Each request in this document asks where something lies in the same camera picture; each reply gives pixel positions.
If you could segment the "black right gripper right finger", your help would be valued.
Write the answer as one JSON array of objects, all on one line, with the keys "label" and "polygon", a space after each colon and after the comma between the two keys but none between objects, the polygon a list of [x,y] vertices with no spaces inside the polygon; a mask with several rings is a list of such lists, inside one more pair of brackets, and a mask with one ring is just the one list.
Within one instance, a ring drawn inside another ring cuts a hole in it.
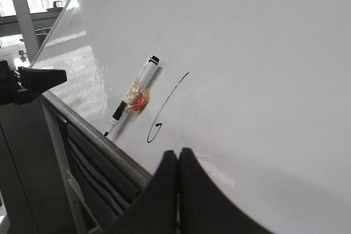
[{"label": "black right gripper right finger", "polygon": [[233,204],[190,148],[178,159],[181,233],[271,233]]}]

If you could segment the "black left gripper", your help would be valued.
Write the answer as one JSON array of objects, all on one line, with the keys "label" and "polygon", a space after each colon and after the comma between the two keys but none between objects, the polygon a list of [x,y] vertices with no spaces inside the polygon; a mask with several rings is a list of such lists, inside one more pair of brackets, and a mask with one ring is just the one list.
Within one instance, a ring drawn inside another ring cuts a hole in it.
[{"label": "black left gripper", "polygon": [[67,81],[65,70],[33,69],[19,67],[10,69],[8,62],[1,61],[1,105],[27,104],[46,90]]}]

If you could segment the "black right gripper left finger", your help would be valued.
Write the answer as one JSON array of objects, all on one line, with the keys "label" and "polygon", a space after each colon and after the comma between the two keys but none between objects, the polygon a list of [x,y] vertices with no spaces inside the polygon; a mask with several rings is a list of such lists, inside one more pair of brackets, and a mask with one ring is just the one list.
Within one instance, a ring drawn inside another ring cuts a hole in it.
[{"label": "black right gripper left finger", "polygon": [[177,157],[168,150],[146,188],[103,233],[176,233],[177,197]]}]

